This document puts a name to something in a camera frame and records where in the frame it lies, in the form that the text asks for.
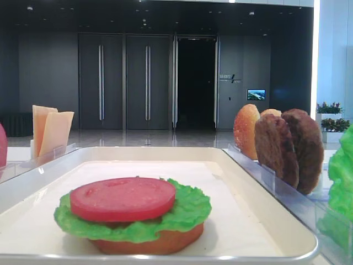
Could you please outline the brown meat patty front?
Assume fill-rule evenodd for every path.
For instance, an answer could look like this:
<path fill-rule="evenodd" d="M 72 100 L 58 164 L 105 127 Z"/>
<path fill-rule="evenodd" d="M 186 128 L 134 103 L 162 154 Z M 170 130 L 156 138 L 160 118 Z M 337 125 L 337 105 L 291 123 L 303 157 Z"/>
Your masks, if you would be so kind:
<path fill-rule="evenodd" d="M 283 118 L 265 114 L 255 123 L 255 149 L 261 165 L 272 169 L 279 179 L 297 188 L 299 166 L 292 134 Z"/>

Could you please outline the brown meat patty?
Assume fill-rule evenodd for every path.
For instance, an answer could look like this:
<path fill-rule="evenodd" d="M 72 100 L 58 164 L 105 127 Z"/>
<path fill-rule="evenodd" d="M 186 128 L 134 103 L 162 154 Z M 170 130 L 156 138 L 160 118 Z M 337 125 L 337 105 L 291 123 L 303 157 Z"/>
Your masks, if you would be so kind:
<path fill-rule="evenodd" d="M 297 188 L 299 166 L 292 134 L 283 118 L 265 114 L 255 123 L 255 149 L 261 165 L 272 169 L 279 179 Z"/>
<path fill-rule="evenodd" d="M 319 182 L 324 159 L 322 133 L 317 122 L 307 112 L 290 109 L 281 117 L 287 122 L 299 166 L 297 190 L 307 195 Z"/>

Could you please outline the green lettuce leaf on burger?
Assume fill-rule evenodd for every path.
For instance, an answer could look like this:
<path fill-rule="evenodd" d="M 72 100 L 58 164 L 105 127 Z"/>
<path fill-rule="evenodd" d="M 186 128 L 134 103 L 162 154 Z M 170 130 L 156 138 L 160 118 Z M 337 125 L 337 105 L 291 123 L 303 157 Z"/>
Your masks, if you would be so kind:
<path fill-rule="evenodd" d="M 163 232 L 188 232 L 202 224 L 211 212 L 210 197 L 197 187 L 182 185 L 169 178 L 168 182 L 176 188 L 174 206 L 160 219 L 136 221 L 129 225 L 109 227 L 80 219 L 71 212 L 69 194 L 60 198 L 55 209 L 54 219 L 62 231 L 90 240 L 143 243 L 155 241 Z"/>

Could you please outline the red tomato slice on burger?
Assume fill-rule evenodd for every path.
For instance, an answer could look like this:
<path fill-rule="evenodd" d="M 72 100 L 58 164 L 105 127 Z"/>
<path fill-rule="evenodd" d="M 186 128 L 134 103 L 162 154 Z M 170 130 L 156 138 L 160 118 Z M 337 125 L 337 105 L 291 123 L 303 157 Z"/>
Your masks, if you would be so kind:
<path fill-rule="evenodd" d="M 71 212 L 93 222 L 155 219 L 174 204 L 176 188 L 154 178 L 128 177 L 83 185 L 70 192 Z"/>

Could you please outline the brown meat patty rear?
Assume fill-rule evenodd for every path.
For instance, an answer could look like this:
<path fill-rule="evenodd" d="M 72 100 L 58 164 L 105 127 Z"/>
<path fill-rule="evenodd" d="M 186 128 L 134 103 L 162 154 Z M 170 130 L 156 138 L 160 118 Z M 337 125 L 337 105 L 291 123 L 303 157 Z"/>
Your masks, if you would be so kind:
<path fill-rule="evenodd" d="M 317 122 L 307 112 L 290 109 L 281 117 L 287 122 L 299 166 L 297 190 L 307 195 L 319 182 L 324 159 L 322 133 Z"/>

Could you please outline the red tomato slice standing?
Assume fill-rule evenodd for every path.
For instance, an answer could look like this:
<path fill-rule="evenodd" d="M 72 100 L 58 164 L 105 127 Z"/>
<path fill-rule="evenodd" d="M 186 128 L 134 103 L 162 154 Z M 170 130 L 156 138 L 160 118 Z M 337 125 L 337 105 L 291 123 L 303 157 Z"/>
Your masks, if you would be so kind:
<path fill-rule="evenodd" d="M 7 163 L 7 150 L 8 150 L 8 141 L 6 132 L 0 124 L 0 167 L 4 167 Z"/>

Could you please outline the green lettuce leaf standing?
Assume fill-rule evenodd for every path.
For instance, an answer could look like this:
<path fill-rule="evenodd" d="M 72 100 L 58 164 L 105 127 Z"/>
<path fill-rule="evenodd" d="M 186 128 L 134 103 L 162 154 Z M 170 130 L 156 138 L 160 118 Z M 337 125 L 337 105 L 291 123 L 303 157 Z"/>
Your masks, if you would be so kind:
<path fill-rule="evenodd" d="M 329 160 L 328 175 L 333 181 L 329 191 L 329 206 L 352 221 L 352 127 L 345 131 L 340 144 L 341 147 Z M 327 212 L 318 220 L 318 228 L 343 249 L 349 248 L 349 225 L 341 218 Z"/>

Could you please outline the dark closed double door middle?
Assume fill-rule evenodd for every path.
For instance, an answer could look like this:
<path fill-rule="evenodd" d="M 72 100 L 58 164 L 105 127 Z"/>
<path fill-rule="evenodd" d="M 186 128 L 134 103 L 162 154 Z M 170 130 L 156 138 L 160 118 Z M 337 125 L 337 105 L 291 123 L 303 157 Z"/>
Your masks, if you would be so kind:
<path fill-rule="evenodd" d="M 169 128 L 169 38 L 128 36 L 127 129 Z"/>

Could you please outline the dark closed double door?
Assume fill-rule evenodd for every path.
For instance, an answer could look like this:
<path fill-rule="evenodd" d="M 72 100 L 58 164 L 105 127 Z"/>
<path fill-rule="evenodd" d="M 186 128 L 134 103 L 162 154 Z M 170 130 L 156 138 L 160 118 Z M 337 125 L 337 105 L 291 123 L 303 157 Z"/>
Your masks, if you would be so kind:
<path fill-rule="evenodd" d="M 122 36 L 79 36 L 81 129 L 122 129 Z"/>
<path fill-rule="evenodd" d="M 127 129 L 169 128 L 169 38 L 128 36 Z"/>

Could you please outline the bun half outer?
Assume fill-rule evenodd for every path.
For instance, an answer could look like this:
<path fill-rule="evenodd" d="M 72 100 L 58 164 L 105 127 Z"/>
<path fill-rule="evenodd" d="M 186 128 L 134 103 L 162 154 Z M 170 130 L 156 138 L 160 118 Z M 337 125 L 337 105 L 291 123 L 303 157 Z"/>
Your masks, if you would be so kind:
<path fill-rule="evenodd" d="M 260 113 L 260 116 L 262 117 L 262 116 L 267 115 L 267 114 L 272 114 L 274 116 L 281 117 L 282 112 L 280 110 L 277 110 L 277 109 L 266 109 L 266 110 L 264 110 L 263 112 Z"/>

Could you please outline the dark closed double door left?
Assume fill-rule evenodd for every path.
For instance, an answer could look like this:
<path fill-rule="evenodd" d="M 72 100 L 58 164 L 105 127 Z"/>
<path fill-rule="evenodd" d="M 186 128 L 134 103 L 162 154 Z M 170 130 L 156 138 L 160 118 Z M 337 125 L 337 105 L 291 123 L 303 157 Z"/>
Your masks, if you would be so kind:
<path fill-rule="evenodd" d="M 122 129 L 122 36 L 79 36 L 81 129 Z"/>

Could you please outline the bottom bun on tray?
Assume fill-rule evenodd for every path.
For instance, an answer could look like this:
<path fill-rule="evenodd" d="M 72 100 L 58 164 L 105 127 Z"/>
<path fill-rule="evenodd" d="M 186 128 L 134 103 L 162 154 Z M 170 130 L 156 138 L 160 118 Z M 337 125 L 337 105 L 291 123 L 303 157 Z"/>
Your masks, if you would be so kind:
<path fill-rule="evenodd" d="M 193 229 L 180 232 L 163 230 L 160 238 L 154 241 L 132 243 L 127 241 L 89 240 L 98 250 L 109 255 L 169 255 L 177 253 L 203 234 L 204 223 L 196 225 Z"/>

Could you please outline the white rectangular serving tray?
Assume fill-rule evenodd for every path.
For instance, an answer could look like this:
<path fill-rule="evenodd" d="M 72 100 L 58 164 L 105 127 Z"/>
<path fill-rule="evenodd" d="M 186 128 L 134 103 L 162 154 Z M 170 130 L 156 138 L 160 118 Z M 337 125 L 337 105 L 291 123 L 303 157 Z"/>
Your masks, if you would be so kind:
<path fill-rule="evenodd" d="M 103 255 L 54 221 L 70 190 L 117 177 L 174 179 L 211 198 L 202 236 L 169 256 Z M 316 235 L 226 152 L 205 147 L 87 147 L 1 183 L 2 264 L 312 264 Z"/>

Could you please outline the clear acrylic rack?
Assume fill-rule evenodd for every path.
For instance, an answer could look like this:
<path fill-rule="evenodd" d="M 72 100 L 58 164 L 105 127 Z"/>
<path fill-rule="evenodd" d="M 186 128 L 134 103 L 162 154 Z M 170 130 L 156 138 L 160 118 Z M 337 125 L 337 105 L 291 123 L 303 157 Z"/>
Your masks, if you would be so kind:
<path fill-rule="evenodd" d="M 229 144 L 224 151 L 282 203 L 295 217 L 307 225 L 320 242 L 321 255 L 330 264 L 352 264 L 352 222 L 329 207 L 328 159 L 334 150 L 324 151 L 319 184 L 310 195 L 303 195 L 274 176 L 267 167 L 260 166 Z"/>
<path fill-rule="evenodd" d="M 73 143 L 66 147 L 60 146 L 54 148 L 52 152 L 33 158 L 33 140 L 30 141 L 30 147 L 9 147 L 6 165 L 1 167 L 1 183 L 34 168 L 41 167 L 76 149 L 78 149 L 78 147 Z"/>

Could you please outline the clear acrylic right rack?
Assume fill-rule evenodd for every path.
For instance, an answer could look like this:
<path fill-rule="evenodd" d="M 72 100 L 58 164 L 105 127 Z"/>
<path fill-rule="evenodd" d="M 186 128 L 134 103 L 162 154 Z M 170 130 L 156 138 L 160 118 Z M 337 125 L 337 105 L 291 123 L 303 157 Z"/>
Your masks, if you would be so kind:
<path fill-rule="evenodd" d="M 267 167 L 260 166 L 229 144 L 224 151 L 282 203 L 295 217 L 307 225 L 320 242 L 321 255 L 330 264 L 352 264 L 352 222 L 329 207 L 328 159 L 334 150 L 324 151 L 319 184 L 310 195 L 303 195 L 274 176 Z"/>

